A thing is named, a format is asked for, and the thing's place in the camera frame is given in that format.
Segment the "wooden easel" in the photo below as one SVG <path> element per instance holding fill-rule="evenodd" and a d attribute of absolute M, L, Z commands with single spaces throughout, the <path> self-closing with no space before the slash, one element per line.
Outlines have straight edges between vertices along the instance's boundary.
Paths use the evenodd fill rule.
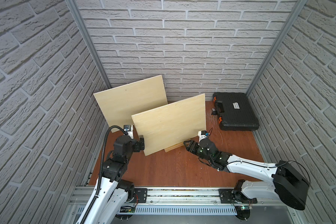
<path fill-rule="evenodd" d="M 168 148 L 165 148 L 164 151 L 165 151 L 165 152 L 169 152 L 169 151 L 171 151 L 171 150 L 174 150 L 174 149 L 179 148 L 179 147 L 182 147 L 182 146 L 184 146 L 184 143 L 183 143 L 183 142 L 180 142 L 180 143 L 177 143 L 177 144 L 175 144 L 175 145 L 173 145 L 173 146 L 170 146 L 170 147 L 168 147 Z"/>

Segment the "plywood board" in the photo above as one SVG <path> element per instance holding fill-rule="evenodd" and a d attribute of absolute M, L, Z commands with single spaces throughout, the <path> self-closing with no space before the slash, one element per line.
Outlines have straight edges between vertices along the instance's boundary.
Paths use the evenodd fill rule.
<path fill-rule="evenodd" d="M 198 136 L 206 129 L 205 94 L 132 115 L 145 156 Z"/>
<path fill-rule="evenodd" d="M 168 103 L 161 75 L 94 93 L 108 126 L 132 125 L 132 115 Z"/>

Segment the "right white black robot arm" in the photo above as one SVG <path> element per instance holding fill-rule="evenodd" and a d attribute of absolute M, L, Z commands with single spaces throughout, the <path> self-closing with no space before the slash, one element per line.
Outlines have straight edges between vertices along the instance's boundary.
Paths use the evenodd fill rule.
<path fill-rule="evenodd" d="M 243 174 L 259 180 L 257 184 L 246 180 L 238 183 L 234 192 L 236 200 L 268 198 L 280 200 L 295 210 L 305 210 L 310 182 L 289 161 L 263 163 L 244 159 L 219 151 L 209 138 L 199 142 L 185 141 L 184 146 L 217 171 Z"/>

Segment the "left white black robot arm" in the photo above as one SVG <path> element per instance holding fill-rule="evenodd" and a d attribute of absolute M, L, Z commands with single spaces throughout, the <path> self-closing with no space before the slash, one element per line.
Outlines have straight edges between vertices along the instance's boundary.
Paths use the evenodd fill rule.
<path fill-rule="evenodd" d="M 133 198 L 134 183 L 122 179 L 134 152 L 145 149 L 144 137 L 139 140 L 122 135 L 113 144 L 112 157 L 101 165 L 101 171 L 90 200 L 78 224 L 109 224 L 126 201 Z"/>

